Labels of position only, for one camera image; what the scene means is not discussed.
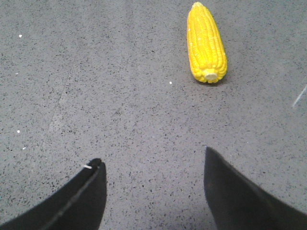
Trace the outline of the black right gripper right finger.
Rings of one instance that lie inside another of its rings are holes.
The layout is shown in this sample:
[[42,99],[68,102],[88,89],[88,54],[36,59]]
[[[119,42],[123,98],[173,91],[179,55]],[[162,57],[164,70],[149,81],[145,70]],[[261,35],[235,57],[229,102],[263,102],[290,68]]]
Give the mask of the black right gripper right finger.
[[305,213],[270,195],[206,147],[204,191],[219,230],[305,230]]

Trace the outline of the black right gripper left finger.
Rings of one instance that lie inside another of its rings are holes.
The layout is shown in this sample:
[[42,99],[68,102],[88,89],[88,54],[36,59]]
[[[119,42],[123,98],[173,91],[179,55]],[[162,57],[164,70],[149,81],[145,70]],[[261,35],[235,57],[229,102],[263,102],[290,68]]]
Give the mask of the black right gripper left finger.
[[96,158],[52,196],[0,228],[97,230],[105,210],[106,197],[106,166]]

